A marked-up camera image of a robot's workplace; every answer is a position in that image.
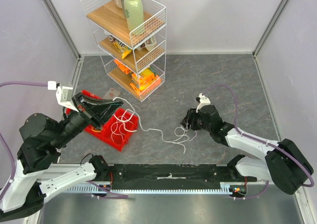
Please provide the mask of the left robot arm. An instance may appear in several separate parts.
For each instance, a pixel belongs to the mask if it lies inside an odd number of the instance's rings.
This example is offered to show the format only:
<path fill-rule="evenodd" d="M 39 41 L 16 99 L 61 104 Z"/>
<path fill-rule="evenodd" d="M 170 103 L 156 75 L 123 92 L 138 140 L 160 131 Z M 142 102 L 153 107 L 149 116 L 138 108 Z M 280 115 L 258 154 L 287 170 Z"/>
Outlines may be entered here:
<path fill-rule="evenodd" d="M 101 155 L 94 155 L 79 168 L 48 181 L 39 181 L 61 155 L 60 149 L 91 125 L 101 129 L 122 100 L 95 99 L 78 93 L 66 99 L 57 95 L 59 105 L 69 109 L 61 121 L 42 113 L 27 118 L 19 129 L 23 144 L 17 153 L 16 168 L 6 186 L 0 192 L 1 222 L 30 216 L 44 203 L 69 187 L 86 181 L 103 181 L 109 174 L 109 166 Z"/>

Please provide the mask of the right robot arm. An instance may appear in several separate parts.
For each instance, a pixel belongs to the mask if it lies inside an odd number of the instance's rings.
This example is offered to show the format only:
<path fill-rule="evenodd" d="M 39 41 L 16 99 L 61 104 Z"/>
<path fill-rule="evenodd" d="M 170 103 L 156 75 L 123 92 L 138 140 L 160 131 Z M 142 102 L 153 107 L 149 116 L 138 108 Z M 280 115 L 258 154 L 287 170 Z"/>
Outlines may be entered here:
<path fill-rule="evenodd" d="M 204 130 L 219 144 L 245 151 L 224 166 L 217 165 L 108 165 L 102 156 L 92 156 L 96 181 L 109 181 L 115 190 L 197 192 L 219 188 L 222 182 L 272 182 L 286 194 L 294 194 L 314 172 L 308 160 L 289 140 L 270 141 L 242 131 L 222 120 L 215 106 L 191 108 L 182 126 Z"/>

